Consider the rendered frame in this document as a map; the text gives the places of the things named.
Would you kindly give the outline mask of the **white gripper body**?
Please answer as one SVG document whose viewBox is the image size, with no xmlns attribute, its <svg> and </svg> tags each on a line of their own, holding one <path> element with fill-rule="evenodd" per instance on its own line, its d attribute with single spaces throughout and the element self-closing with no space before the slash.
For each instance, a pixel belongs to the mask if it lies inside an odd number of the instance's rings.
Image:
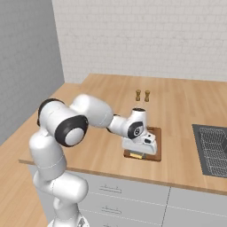
<svg viewBox="0 0 227 227">
<path fill-rule="evenodd" d="M 121 139 L 121 146 L 126 150 L 151 155 L 156 154 L 158 150 L 154 137 L 141 137 L 137 141 L 123 137 Z"/>
</svg>

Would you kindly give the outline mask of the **brown wooden cutting board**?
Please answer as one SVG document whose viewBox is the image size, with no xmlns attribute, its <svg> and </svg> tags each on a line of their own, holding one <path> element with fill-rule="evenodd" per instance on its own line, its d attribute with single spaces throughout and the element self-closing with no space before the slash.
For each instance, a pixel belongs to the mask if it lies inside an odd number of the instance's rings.
<svg viewBox="0 0 227 227">
<path fill-rule="evenodd" d="M 144 132 L 140 134 L 138 137 L 132 138 L 131 140 L 139 140 L 141 137 L 154 137 L 157 143 L 157 153 L 154 155 L 151 154 L 146 154 L 146 153 L 138 153 L 138 152 L 133 152 L 130 150 L 124 149 L 124 156 L 127 158 L 133 158 L 129 156 L 129 153 L 136 153 L 143 155 L 143 159 L 141 160 L 154 160 L 154 161 L 161 161 L 161 128 L 155 128 L 155 127 L 146 127 Z"/>
</svg>

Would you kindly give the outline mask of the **grey drawer front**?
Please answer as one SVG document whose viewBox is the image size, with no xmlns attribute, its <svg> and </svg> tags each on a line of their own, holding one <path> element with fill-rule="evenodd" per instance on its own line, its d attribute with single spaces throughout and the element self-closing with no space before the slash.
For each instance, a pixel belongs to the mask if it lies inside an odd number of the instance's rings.
<svg viewBox="0 0 227 227">
<path fill-rule="evenodd" d="M 84 173 L 77 173 L 77 175 L 87 180 L 90 192 L 160 205 L 165 205 L 168 198 L 169 188 L 167 186 Z M 118 186 L 121 193 L 100 191 L 99 186 L 105 184 L 109 187 Z"/>
<path fill-rule="evenodd" d="M 118 208 L 121 210 L 121 215 L 103 212 L 102 207 Z M 107 215 L 117 215 L 120 217 L 145 221 L 149 223 L 158 223 L 162 225 L 165 206 L 156 205 L 149 202 L 136 201 L 130 199 L 109 196 L 90 192 L 86 198 L 79 204 L 80 209 L 85 209 L 93 212 L 99 212 Z"/>
<path fill-rule="evenodd" d="M 103 227 L 103 224 L 118 225 L 119 227 L 161 227 L 158 223 L 149 223 L 135 219 L 120 217 L 117 215 L 101 214 L 82 209 L 82 215 L 87 219 L 90 227 Z"/>
</svg>

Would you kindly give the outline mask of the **grey cupboard panel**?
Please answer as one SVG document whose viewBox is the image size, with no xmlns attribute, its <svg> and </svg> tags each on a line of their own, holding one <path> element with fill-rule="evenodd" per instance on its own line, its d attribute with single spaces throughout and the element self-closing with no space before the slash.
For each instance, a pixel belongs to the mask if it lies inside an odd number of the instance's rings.
<svg viewBox="0 0 227 227">
<path fill-rule="evenodd" d="M 227 196 L 225 195 L 171 188 L 168 204 L 171 207 L 227 215 Z"/>
<path fill-rule="evenodd" d="M 227 227 L 227 215 L 167 206 L 162 227 Z"/>
</svg>

